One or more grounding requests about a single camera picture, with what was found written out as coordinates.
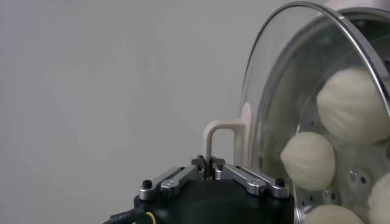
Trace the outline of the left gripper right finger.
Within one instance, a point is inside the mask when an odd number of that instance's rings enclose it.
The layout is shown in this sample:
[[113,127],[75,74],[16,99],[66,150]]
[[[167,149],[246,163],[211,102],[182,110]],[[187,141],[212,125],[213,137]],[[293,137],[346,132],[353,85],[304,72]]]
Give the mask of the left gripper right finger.
[[267,193],[279,199],[289,197],[289,187],[282,178],[271,178],[246,167],[226,164],[224,159],[214,156],[211,157],[211,167],[215,180],[234,180],[251,195],[261,196]]

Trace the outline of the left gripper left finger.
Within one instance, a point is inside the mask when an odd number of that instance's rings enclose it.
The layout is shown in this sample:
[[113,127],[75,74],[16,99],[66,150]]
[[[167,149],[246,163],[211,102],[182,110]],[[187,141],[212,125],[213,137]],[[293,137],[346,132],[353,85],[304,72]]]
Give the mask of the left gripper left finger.
[[190,180],[204,180],[206,160],[198,155],[186,167],[173,167],[152,180],[144,180],[139,188],[138,197],[142,201],[153,201],[162,192],[167,197],[175,197]]

